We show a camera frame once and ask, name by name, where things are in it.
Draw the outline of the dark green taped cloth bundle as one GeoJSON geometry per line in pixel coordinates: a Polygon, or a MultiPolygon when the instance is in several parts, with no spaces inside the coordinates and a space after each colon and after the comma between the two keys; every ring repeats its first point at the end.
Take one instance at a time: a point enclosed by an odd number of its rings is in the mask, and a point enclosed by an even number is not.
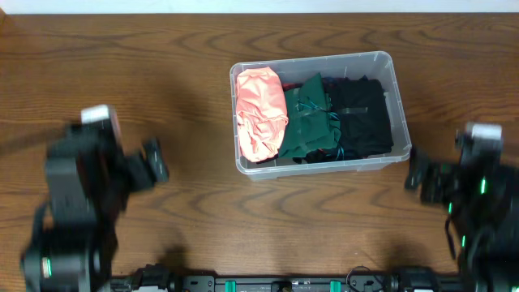
{"type": "Polygon", "coordinates": [[[303,158],[309,152],[332,149],[341,137],[340,120],[332,112],[331,98],[320,73],[300,87],[285,91],[288,124],[279,158],[303,158]]]}

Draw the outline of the red navy plaid shirt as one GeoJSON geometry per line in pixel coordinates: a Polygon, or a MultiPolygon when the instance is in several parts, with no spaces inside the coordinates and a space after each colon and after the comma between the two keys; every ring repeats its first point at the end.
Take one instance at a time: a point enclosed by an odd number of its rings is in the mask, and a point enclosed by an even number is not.
{"type": "MultiPolygon", "coordinates": [[[[328,92],[328,90],[331,87],[339,84],[343,80],[346,80],[346,78],[323,77],[321,79],[321,82],[322,82],[322,84],[324,86],[324,91],[328,92]]],[[[283,87],[283,91],[286,92],[286,91],[289,91],[291,89],[301,88],[302,87],[302,83],[286,83],[286,84],[282,84],[282,87],[283,87]]]]}

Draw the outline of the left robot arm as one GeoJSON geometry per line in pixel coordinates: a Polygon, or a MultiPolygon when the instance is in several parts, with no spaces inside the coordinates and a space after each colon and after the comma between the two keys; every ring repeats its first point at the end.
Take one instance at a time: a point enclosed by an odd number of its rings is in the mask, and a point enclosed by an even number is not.
{"type": "Polygon", "coordinates": [[[169,179],[158,139],[126,155],[110,120],[71,124],[47,150],[49,201],[35,212],[21,268],[29,291],[98,291],[109,282],[115,225],[130,194],[169,179]]]}

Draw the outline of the pink cloth bundle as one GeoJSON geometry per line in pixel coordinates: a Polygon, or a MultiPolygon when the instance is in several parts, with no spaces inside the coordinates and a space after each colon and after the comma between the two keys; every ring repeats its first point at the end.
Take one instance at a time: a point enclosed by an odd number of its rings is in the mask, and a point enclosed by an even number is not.
{"type": "Polygon", "coordinates": [[[270,67],[246,69],[235,84],[238,142],[251,162],[275,157],[289,123],[285,94],[270,67]]]}

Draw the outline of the black garment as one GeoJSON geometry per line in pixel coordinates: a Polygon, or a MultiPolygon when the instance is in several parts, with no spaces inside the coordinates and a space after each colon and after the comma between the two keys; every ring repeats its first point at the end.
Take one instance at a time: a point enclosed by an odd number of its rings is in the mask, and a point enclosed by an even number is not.
{"type": "Polygon", "coordinates": [[[309,152],[305,157],[292,157],[292,161],[296,164],[306,163],[321,163],[335,161],[341,155],[341,151],[338,148],[333,149],[318,149],[313,152],[309,152]]]}

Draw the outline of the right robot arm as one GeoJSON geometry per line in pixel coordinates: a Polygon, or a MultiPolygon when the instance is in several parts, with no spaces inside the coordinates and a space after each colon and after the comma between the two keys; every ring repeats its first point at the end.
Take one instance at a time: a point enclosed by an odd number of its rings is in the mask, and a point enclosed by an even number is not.
{"type": "Polygon", "coordinates": [[[413,148],[405,189],[423,204],[445,208],[451,256],[467,290],[518,289],[518,169],[500,153],[461,154],[457,163],[433,161],[413,148]]]}

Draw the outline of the black taped cloth bundle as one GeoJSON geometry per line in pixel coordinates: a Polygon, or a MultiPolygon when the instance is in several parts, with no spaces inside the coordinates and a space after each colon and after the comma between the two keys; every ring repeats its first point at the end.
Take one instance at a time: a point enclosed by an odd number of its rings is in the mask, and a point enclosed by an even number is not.
{"type": "Polygon", "coordinates": [[[331,99],[331,111],[339,118],[343,159],[363,159],[392,151],[386,96],[377,79],[335,79],[325,89],[331,99]]]}

